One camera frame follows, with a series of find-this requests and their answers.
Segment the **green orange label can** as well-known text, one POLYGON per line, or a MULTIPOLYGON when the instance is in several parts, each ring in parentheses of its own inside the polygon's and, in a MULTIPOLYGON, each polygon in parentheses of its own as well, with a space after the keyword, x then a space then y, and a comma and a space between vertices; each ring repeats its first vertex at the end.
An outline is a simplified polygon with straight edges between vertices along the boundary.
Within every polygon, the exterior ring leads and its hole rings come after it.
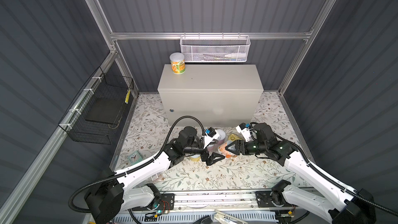
POLYGON ((171 68, 174 74, 183 74, 186 66, 184 62, 184 55, 180 52, 175 52, 170 55, 171 68))

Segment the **yellow label can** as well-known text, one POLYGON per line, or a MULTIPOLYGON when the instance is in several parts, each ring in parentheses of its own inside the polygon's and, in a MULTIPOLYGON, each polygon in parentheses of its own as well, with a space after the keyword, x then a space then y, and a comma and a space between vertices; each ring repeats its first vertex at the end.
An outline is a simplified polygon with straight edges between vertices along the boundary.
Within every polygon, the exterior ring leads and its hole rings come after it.
POLYGON ((192 155, 192 156, 190 157, 190 160, 191 160, 192 162, 199 162, 199 161, 201 161, 201 155, 199 155, 199 154, 192 155))

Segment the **orange peach label can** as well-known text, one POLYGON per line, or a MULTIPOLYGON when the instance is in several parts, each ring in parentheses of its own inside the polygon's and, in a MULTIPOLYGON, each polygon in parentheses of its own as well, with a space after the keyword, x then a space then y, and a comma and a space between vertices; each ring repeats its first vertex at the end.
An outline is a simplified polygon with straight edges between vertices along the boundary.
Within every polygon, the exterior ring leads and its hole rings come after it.
POLYGON ((226 147, 227 147, 228 145, 229 145, 228 142, 223 143, 222 145, 220 145, 220 146, 218 147, 218 152, 219 152, 221 155, 225 156, 227 159, 237 157, 237 155, 235 155, 235 154, 233 154, 233 153, 231 153, 231 152, 229 152, 229 151, 226 150, 226 147))

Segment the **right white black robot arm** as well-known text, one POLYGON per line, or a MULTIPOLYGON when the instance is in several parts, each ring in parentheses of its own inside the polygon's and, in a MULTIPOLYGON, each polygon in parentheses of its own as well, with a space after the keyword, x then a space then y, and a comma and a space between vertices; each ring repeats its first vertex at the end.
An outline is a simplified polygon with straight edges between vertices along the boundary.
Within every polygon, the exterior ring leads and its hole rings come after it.
POLYGON ((330 224, 376 223, 373 196, 368 191, 357 191, 325 172, 306 157, 299 145, 276 134, 270 125, 241 123, 236 130, 244 138, 228 145, 227 151, 245 156, 263 153, 319 192, 319 195, 312 194, 283 179, 272 187, 269 196, 276 207, 299 206, 330 224))

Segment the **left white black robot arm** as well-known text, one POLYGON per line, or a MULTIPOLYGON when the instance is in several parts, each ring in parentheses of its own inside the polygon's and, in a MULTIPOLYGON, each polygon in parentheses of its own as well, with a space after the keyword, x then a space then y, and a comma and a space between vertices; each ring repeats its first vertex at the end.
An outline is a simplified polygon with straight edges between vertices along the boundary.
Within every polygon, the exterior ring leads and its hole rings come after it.
POLYGON ((207 147, 212 142, 223 137, 220 129, 209 128, 199 137, 193 127, 185 127, 177 138, 168 142, 163 151, 141 161, 133 166, 110 171, 109 176, 116 175, 116 179, 91 186, 85 202, 94 221, 97 224, 106 224, 120 211, 143 207, 156 209, 161 201, 161 193, 154 184, 138 187, 140 183, 150 177, 162 173, 184 160, 187 155, 198 155, 208 166, 224 159, 223 155, 209 153, 207 147))

